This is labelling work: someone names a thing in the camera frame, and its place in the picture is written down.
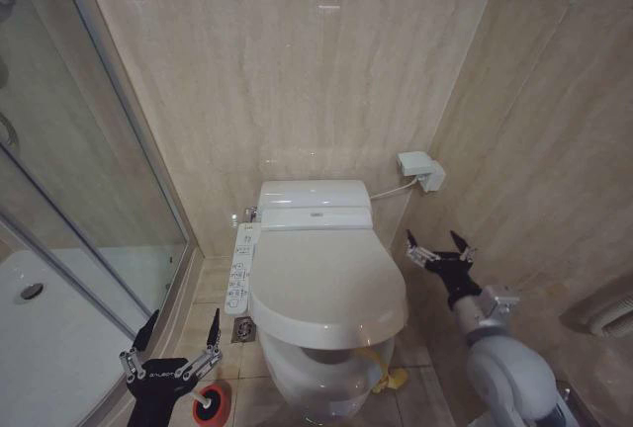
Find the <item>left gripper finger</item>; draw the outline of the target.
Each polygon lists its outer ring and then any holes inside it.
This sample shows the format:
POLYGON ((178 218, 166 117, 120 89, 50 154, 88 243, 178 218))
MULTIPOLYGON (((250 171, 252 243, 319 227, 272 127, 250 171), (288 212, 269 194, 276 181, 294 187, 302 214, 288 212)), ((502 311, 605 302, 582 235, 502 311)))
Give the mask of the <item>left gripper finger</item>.
POLYGON ((217 308, 207 337, 206 347, 193 361, 187 362, 177 370, 177 378, 187 382, 191 378, 201 379, 222 359, 220 349, 221 328, 220 310, 217 308))
POLYGON ((147 323, 138 331, 130 350, 122 351, 119 355, 127 384, 131 384, 134 381, 141 381, 146 376, 146 369, 142 366, 139 354, 147 348, 158 315, 159 310, 157 309, 150 316, 147 323))

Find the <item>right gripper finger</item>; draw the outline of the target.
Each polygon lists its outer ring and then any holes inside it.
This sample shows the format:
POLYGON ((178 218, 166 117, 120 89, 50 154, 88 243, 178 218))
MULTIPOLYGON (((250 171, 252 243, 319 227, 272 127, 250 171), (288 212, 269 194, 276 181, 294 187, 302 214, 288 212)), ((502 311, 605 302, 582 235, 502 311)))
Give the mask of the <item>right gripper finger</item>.
POLYGON ((419 246, 412 232, 407 230, 407 257, 419 267, 425 267, 428 262, 436 260, 436 254, 419 246))
POLYGON ((476 248, 473 248, 469 243, 460 236, 456 231, 450 230, 450 236, 457 248, 457 251, 450 256, 451 260, 459 260, 462 262, 473 263, 474 256, 477 252, 476 248))

